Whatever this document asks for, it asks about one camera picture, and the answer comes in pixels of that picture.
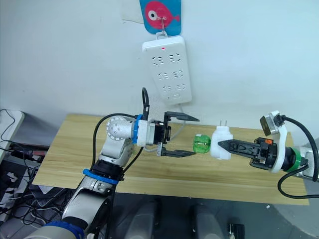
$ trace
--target power outlet socket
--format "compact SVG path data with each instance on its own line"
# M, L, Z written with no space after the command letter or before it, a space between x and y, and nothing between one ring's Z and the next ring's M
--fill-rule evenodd
M192 99L184 38L169 37L143 43L143 55L166 104Z

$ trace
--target fish picture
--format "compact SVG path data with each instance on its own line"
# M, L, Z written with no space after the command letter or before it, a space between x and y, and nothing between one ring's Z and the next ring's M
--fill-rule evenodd
M180 0L140 0L144 25L149 33L162 30L162 20L168 35L179 35L181 32Z

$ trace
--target floor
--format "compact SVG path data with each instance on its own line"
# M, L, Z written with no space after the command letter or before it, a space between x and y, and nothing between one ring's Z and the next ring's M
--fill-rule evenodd
M122 239L139 206L155 198L162 202L160 226L155 231L155 238L159 239L191 239L188 211L190 206L198 203L210 208L219 221L225 238L228 238L229 222L244 224L246 239L316 238L289 223L273 205L267 207L267 204L259 203L118 193L114 204L112 239ZM35 230L31 226L23 226L18 219L11 219L0 229L1 239L21 239Z

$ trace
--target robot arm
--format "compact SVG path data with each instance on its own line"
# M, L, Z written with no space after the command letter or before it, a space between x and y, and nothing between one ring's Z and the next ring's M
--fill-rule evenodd
M308 167L306 170L294 176L318 181L318 175L315 175L314 179L315 160L318 158L314 158L313 153L318 152L316 145L314 149L286 147L287 129L284 118L285 116L279 115L278 111L274 111L260 119L265 135L272 135L273 139L257 138L254 143L232 139L221 141L218 145L232 154L250 158L251 166L272 173L280 170L289 173L306 166Z
M133 144L144 147L157 145L158 156L185 157L194 152L168 151L163 145L170 140L172 117L178 120L199 121L184 113L166 112L164 121L148 121L149 103L145 88L142 90L143 115L135 117L116 115L106 124L106 140L97 162L89 169L66 206L62 221L49 223L25 239L82 239L94 234L112 219L113 197L116 185L123 180L124 169L133 154Z

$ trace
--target pink fish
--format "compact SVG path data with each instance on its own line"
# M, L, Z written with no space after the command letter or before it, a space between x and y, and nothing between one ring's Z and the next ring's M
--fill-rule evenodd
M161 17L163 18L164 27L170 25L174 19L179 21L179 15L173 16L169 9L159 1L151 1L146 5L145 16L148 23L156 29L161 29Z

